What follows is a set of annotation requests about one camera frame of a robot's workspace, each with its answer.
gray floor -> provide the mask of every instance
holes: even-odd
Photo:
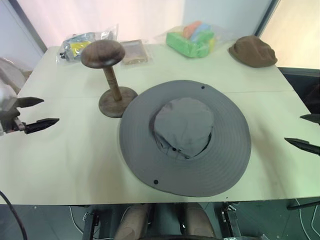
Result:
[[[318,198],[300,199],[300,203],[320,200]],[[258,237],[265,234],[270,240],[305,240],[299,212],[288,211],[286,206],[295,204],[292,200],[272,200],[239,202],[235,204],[236,215],[240,231],[243,236]],[[218,215],[221,203],[201,203],[205,209],[218,238],[222,238]],[[82,234],[75,228],[71,220],[68,206],[14,206],[20,216],[28,239],[30,240],[81,240]],[[84,228],[82,220],[86,212],[96,210],[104,212],[101,222],[103,225],[96,227],[96,238],[112,237],[117,229],[117,223],[128,205],[93,205],[73,206],[72,211],[76,223]],[[311,229],[311,220],[315,207],[302,209],[302,220],[311,240],[320,239]],[[315,228],[320,232],[320,208],[315,221]],[[148,235],[180,234],[177,217],[173,214],[172,204],[157,204],[155,217]],[[19,227],[6,205],[0,205],[0,240],[22,239]]]

hat stand top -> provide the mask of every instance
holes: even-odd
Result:
[[[89,44],[81,53],[83,65],[103,69],[110,89],[99,100],[100,111],[111,118],[121,118],[129,103],[137,96],[131,88],[118,86],[113,65],[125,56],[124,47],[117,41],[98,40]]]

black cable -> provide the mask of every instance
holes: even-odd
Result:
[[[23,236],[23,240],[28,240],[25,227],[24,227],[22,221],[20,220],[16,210],[14,209],[14,206],[12,206],[11,202],[9,201],[9,199],[6,197],[6,195],[2,191],[0,191],[0,195],[3,198],[3,200],[6,202],[6,204],[9,206],[12,214],[15,217],[15,220],[18,222],[20,230],[21,230],[21,233],[22,233],[22,236]]]

